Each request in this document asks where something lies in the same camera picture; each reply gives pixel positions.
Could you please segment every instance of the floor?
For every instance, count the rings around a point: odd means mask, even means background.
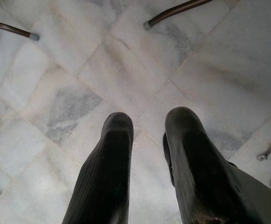
[[[130,224],[180,224],[161,139],[187,106],[223,156],[269,186],[271,0],[0,0],[0,224],[61,223],[106,117],[131,116]]]

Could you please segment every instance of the marble floor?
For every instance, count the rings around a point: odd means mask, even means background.
[[[269,186],[271,1],[0,0],[0,224],[61,223],[106,117],[133,120],[130,224],[181,224],[161,139],[193,109],[223,156]]]

